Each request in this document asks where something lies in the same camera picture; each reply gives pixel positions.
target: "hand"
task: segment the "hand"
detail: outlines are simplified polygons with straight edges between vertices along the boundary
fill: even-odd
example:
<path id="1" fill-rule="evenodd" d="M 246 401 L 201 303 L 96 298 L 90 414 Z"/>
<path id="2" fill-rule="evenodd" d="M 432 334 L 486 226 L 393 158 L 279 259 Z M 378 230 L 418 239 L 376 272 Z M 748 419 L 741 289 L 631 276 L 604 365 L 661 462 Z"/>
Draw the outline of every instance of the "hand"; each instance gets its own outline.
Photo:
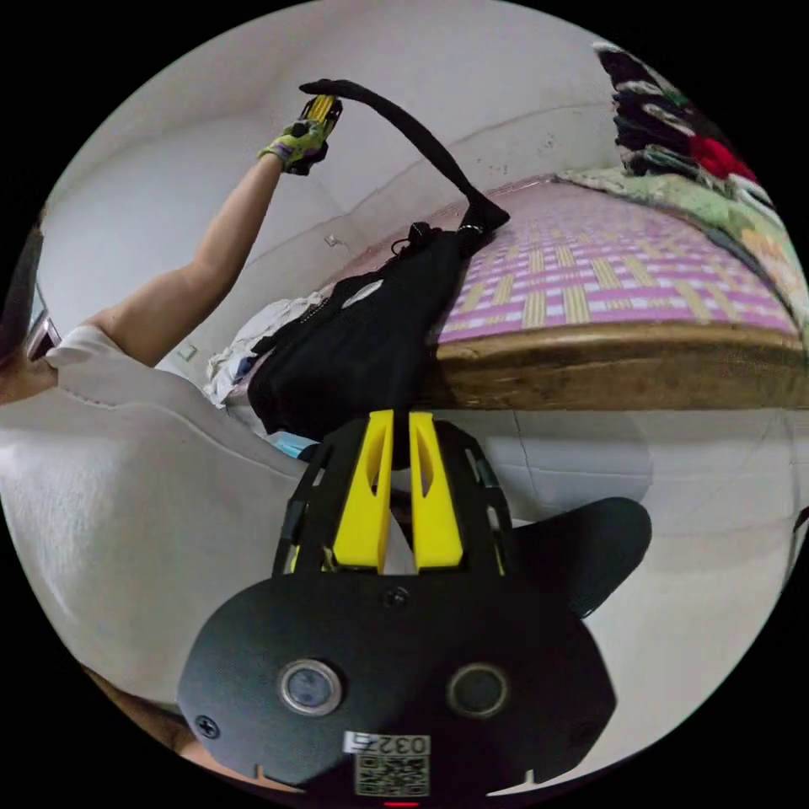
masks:
<path id="1" fill-rule="evenodd" d="M 300 161 L 312 163 L 322 159 L 321 153 L 326 148 L 326 134 L 323 124 L 319 121 L 296 121 L 288 126 L 283 134 L 277 137 L 267 148 L 259 152 L 259 157 L 265 154 L 276 155 L 284 164 L 284 171 L 290 169 Z"/>

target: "light switch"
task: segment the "light switch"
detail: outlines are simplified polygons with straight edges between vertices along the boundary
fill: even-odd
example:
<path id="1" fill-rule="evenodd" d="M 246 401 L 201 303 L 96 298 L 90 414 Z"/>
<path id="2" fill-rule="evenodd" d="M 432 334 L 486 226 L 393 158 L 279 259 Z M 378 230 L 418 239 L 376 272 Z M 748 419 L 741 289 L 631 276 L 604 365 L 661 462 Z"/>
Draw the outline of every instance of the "light switch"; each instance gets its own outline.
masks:
<path id="1" fill-rule="evenodd" d="M 191 343 L 183 343 L 176 351 L 177 356 L 181 360 L 188 362 L 196 354 L 196 346 Z"/>

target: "screw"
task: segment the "screw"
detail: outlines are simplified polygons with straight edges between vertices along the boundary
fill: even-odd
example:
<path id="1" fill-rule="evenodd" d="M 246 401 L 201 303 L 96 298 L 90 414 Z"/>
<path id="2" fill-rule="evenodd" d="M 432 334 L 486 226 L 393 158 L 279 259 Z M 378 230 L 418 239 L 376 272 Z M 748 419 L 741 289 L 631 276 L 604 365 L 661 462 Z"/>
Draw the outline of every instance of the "screw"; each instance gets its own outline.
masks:
<path id="1" fill-rule="evenodd" d="M 382 596 L 382 603 L 389 609 L 401 609 L 409 599 L 410 595 L 403 587 L 394 587 Z"/>
<path id="2" fill-rule="evenodd" d="M 197 730 L 206 739 L 216 739 L 219 736 L 219 727 L 217 723 L 207 716 L 197 716 L 194 720 Z"/>

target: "wooden bed frame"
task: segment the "wooden bed frame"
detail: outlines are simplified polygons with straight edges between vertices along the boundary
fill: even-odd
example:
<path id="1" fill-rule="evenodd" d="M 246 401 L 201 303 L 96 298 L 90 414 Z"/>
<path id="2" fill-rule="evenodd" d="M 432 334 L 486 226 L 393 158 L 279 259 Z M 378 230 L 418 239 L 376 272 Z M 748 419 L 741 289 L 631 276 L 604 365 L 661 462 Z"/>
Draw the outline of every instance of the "wooden bed frame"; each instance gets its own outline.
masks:
<path id="1" fill-rule="evenodd" d="M 440 345 L 420 406 L 471 410 L 809 408 L 797 336 L 734 324 L 531 329 Z"/>

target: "black backpack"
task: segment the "black backpack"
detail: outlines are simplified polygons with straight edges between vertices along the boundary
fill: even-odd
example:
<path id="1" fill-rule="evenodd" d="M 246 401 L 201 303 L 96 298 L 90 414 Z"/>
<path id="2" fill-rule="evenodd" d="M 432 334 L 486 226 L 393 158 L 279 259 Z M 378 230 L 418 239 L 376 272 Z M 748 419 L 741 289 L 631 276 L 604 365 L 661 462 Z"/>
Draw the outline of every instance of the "black backpack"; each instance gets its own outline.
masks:
<path id="1" fill-rule="evenodd" d="M 323 79 L 301 90 L 367 104 L 469 200 L 457 231 L 416 222 L 406 246 L 383 267 L 339 281 L 326 302 L 253 347 L 257 357 L 270 354 L 248 387 L 250 405 L 267 432 L 284 430 L 320 442 L 371 411 L 405 413 L 414 404 L 430 360 L 428 335 L 452 307 L 465 261 L 510 217 L 396 104 L 348 81 Z M 344 306 L 375 281 L 382 282 L 378 289 Z"/>

